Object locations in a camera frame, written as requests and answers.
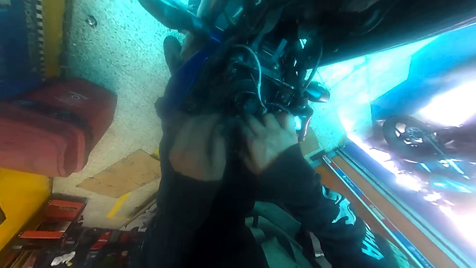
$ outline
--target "cardboard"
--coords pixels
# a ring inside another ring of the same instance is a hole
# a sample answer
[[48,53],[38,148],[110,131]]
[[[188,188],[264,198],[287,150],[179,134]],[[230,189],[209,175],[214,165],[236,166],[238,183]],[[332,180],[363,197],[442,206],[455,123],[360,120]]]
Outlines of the cardboard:
[[119,198],[161,177],[160,161],[142,150],[137,150],[84,180],[77,187],[104,196]]
[[307,155],[319,149],[319,141],[311,127],[307,129],[306,139],[299,143],[302,155]]

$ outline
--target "black sleeve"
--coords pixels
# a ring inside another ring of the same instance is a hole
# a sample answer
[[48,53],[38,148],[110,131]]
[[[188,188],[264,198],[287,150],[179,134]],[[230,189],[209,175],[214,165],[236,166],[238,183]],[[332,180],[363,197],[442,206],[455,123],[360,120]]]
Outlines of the black sleeve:
[[332,267],[399,267],[387,240],[372,233],[344,196],[321,185],[298,144],[259,179],[268,195],[316,235]]
[[183,267],[196,230],[205,221],[219,182],[199,182],[175,173],[166,198],[147,228],[138,267]]

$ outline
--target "black jacket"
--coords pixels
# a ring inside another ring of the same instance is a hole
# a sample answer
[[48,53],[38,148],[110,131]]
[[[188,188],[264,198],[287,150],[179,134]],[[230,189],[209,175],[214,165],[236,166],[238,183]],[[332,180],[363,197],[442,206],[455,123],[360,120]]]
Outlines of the black jacket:
[[[147,230],[139,266],[269,267],[245,225],[246,217],[257,216],[252,210],[261,200],[292,215],[303,234],[314,233],[334,268],[411,267],[397,247],[370,231],[345,197],[321,185],[299,145],[259,177],[233,163],[225,174],[223,182],[204,183],[173,172],[166,193],[158,198],[159,212]],[[300,243],[306,250],[304,240]]]

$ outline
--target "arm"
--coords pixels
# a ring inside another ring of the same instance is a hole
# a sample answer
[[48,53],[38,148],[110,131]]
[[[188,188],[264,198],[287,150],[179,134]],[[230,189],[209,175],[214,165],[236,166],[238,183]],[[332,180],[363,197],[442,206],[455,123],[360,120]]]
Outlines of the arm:
[[200,182],[175,173],[168,196],[145,233],[141,267],[182,267],[196,230],[210,212],[219,182]]
[[399,267],[394,249],[355,215],[349,201],[321,185],[301,154],[292,116],[276,120],[267,114],[263,122],[251,118],[244,133],[250,151],[246,162],[259,175],[264,194],[316,235],[333,267]]
[[172,171],[171,177],[161,184],[166,188],[157,199],[158,212],[145,234],[139,267],[186,265],[226,165],[224,139],[214,130],[218,119],[216,115],[191,118],[176,136],[168,155],[170,163],[163,164]]
[[280,155],[260,180],[316,235],[333,266],[398,267],[387,241],[372,233],[344,196],[320,183],[299,145]]

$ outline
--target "yellow tape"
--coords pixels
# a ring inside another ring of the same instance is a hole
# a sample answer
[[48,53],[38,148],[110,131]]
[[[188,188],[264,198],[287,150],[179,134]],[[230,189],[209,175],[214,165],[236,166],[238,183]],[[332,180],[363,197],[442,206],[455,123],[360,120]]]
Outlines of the yellow tape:
[[113,219],[129,219],[129,218],[116,218],[114,215],[117,213],[117,211],[120,209],[120,207],[126,202],[127,198],[129,197],[129,193],[119,197],[119,199],[116,201],[114,206],[112,207],[111,211],[109,211],[108,215],[106,217],[108,218],[113,218]]

